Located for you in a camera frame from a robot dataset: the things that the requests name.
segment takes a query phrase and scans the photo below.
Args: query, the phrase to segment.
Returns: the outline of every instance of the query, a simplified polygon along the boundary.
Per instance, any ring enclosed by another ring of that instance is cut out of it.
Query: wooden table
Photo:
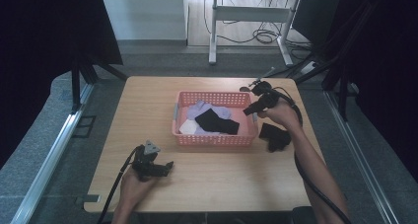
[[[131,77],[114,115],[104,150],[85,202],[89,212],[102,211],[111,186],[130,152],[150,139],[162,151],[155,163],[174,161],[144,201],[141,212],[279,211],[309,205],[290,144],[283,152],[268,153],[267,142],[256,137],[249,147],[178,146],[172,134],[174,103],[179,91],[233,92],[248,78]],[[305,132],[321,155],[297,87],[291,79],[265,79],[285,88],[302,111]],[[270,119],[258,119],[258,128]],[[108,211],[119,200],[114,193]]]

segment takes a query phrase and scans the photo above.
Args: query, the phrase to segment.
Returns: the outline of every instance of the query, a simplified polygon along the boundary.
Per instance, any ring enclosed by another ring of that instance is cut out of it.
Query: hand
[[[299,119],[295,111],[284,99],[279,99],[274,108],[259,112],[259,117],[269,117],[274,122],[283,125],[287,130],[301,128]]]
[[[129,167],[122,177],[119,203],[133,208],[145,197],[156,181],[155,177],[140,180],[137,172]]]
[[[155,177],[140,180],[136,171],[129,167],[122,177],[120,199],[111,223],[128,223],[134,207],[144,199],[157,180]]]

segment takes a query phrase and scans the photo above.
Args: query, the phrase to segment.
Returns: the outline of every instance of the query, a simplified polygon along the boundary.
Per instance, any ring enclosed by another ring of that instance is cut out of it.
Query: wall
[[[116,39],[187,38],[187,0],[104,0]]]

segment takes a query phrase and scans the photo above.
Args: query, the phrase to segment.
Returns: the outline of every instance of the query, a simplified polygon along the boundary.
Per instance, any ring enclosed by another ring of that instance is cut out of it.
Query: plastic basket
[[[188,107],[198,100],[231,111],[231,119],[240,124],[237,135],[181,134],[179,128],[186,121]],[[258,134],[256,115],[243,112],[251,104],[249,93],[242,92],[179,92],[174,106],[173,135],[178,145],[249,146]]]

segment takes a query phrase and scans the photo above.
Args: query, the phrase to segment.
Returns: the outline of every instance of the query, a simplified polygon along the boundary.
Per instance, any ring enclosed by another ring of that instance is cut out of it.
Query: metal frame
[[[335,98],[331,95],[331,93],[327,91],[323,91],[323,94],[325,96],[325,100],[328,102],[328,105],[332,110],[332,114],[337,121],[338,127],[341,130],[345,141],[347,142],[348,148],[353,155],[354,161],[356,162],[357,167],[362,174],[363,179],[365,180],[372,198],[375,201],[379,212],[381,213],[384,223],[399,223],[381,184],[379,184],[378,179],[375,177],[375,174],[367,162],[367,159],[363,154],[363,151],[360,148],[356,137],[351,131],[350,125],[345,121],[345,119],[338,111],[338,104],[335,101]]]
[[[216,63],[216,22],[217,21],[244,21],[244,22],[268,22],[283,23],[283,34],[277,38],[280,51],[287,67],[293,66],[292,58],[286,46],[286,38],[295,17],[299,0],[290,9],[287,8],[262,8],[262,7],[236,7],[218,6],[218,0],[213,0],[212,5],[212,33],[209,40],[209,63]]]
[[[75,112],[68,115],[67,120],[61,128],[55,142],[53,143],[47,157],[45,158],[42,166],[39,169],[31,187],[29,188],[24,200],[22,201],[18,211],[16,212],[12,223],[28,223],[36,209],[39,200],[49,183],[49,180],[56,168],[56,165],[61,158],[61,155],[65,151],[68,141],[76,128],[78,121],[86,107],[91,93],[93,91],[93,85],[86,85],[81,93],[81,106]]]

